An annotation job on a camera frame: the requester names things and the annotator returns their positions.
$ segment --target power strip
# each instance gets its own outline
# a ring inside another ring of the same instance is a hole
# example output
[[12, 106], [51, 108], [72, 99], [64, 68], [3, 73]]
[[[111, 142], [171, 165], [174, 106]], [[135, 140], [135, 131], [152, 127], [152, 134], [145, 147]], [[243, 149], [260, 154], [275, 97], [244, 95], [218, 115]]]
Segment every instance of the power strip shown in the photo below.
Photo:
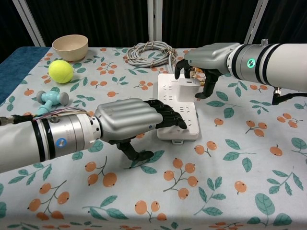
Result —
[[158, 76], [158, 100], [180, 113], [188, 126], [187, 129], [172, 126], [157, 130], [159, 139], [171, 140], [174, 145], [182, 145], [185, 140], [194, 141], [198, 138], [199, 134], [196, 109], [193, 102], [194, 95], [191, 95], [190, 102], [177, 101], [178, 82], [179, 79], [176, 80], [173, 74], [159, 74]]

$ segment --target blue cloth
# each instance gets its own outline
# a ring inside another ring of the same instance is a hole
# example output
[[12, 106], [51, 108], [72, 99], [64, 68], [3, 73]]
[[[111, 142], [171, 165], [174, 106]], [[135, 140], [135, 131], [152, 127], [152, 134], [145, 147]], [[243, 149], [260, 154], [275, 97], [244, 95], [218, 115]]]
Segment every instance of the blue cloth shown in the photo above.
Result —
[[49, 49], [50, 47], [20, 47], [0, 64], [0, 103], [14, 91]]

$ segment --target blue toy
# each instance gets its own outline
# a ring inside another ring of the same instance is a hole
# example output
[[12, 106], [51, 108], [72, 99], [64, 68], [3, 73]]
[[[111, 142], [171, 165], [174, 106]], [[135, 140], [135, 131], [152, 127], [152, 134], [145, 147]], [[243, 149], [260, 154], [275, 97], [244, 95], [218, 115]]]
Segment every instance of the blue toy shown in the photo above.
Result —
[[61, 104], [66, 106], [69, 103], [69, 96], [66, 92], [58, 93], [56, 91], [39, 91], [36, 95], [36, 99], [39, 103], [43, 104], [39, 107], [37, 115], [42, 115], [51, 111], [53, 105]]

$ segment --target green indicator light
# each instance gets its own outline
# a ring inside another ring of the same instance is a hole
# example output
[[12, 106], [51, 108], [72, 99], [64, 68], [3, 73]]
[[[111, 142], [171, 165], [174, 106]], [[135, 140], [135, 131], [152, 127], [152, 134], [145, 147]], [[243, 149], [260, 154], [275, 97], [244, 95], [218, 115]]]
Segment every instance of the green indicator light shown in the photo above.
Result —
[[255, 59], [251, 58], [250, 60], [248, 60], [248, 67], [251, 69], [255, 66], [256, 61]]

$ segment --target gray cable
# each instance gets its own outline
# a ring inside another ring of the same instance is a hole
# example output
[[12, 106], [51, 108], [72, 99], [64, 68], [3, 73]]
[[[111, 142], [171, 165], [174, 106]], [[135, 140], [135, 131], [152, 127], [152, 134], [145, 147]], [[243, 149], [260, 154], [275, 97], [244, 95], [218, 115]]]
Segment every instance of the gray cable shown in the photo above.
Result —
[[[158, 57], [159, 59], [141, 57], [142, 52], [154, 49], [161, 51], [161, 56]], [[176, 59], [176, 50], [165, 42], [153, 41], [137, 44], [128, 49], [127, 57], [127, 61], [130, 65], [142, 68], [152, 68], [153, 66], [160, 66], [168, 63], [170, 72], [173, 73], [172, 63]]]

